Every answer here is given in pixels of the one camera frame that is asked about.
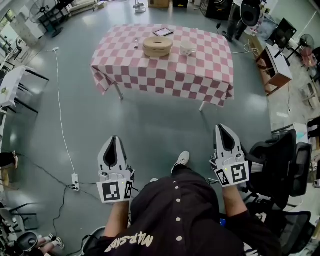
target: white cup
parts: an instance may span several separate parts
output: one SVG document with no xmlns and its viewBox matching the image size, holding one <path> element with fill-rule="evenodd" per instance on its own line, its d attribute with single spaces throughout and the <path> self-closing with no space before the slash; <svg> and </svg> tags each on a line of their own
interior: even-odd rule
<svg viewBox="0 0 320 256">
<path fill-rule="evenodd" d="M 197 51 L 197 46 L 189 41 L 182 41 L 180 44 L 180 54 L 181 55 L 190 55 Z"/>
</svg>

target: checkered tablecloth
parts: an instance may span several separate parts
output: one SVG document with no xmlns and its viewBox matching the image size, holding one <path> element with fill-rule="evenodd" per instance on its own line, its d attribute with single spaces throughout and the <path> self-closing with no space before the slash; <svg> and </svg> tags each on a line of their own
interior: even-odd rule
<svg viewBox="0 0 320 256">
<path fill-rule="evenodd" d="M 142 50 L 153 31 L 169 28 L 169 55 L 148 57 Z M 138 49 L 135 49 L 138 38 Z M 181 41 L 197 45 L 197 52 L 180 55 Z M 93 54 L 91 71 L 98 90 L 105 93 L 116 82 L 129 89 L 196 99 L 223 106 L 234 98 L 234 66 L 227 40 L 203 30 L 160 24 L 112 27 Z"/>
</svg>

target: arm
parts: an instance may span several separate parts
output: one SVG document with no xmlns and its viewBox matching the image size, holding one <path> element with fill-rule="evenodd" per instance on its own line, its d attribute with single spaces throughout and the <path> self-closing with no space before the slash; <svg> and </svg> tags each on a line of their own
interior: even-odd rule
<svg viewBox="0 0 320 256">
<path fill-rule="evenodd" d="M 129 202 L 116 202 L 104 229 L 104 236 L 115 238 L 128 227 Z"/>
<path fill-rule="evenodd" d="M 236 186 L 222 188 L 226 228 L 263 256 L 280 256 L 279 239 L 256 216 L 250 216 Z"/>
</svg>

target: tablet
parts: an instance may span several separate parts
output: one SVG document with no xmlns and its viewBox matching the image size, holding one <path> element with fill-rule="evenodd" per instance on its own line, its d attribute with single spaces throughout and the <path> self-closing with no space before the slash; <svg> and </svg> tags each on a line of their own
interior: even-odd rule
<svg viewBox="0 0 320 256">
<path fill-rule="evenodd" d="M 157 31 L 153 31 L 153 33 L 159 37 L 165 37 L 167 35 L 172 34 L 173 31 L 165 27 L 165 28 L 161 28 Z"/>
</svg>

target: round wooden box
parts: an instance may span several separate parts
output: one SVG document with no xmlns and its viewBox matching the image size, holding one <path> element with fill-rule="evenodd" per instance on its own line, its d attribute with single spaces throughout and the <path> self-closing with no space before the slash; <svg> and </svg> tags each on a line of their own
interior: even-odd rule
<svg viewBox="0 0 320 256">
<path fill-rule="evenodd" d="M 164 36 L 151 36 L 143 41 L 143 52 L 149 57 L 163 57 L 170 53 L 174 42 Z"/>
</svg>

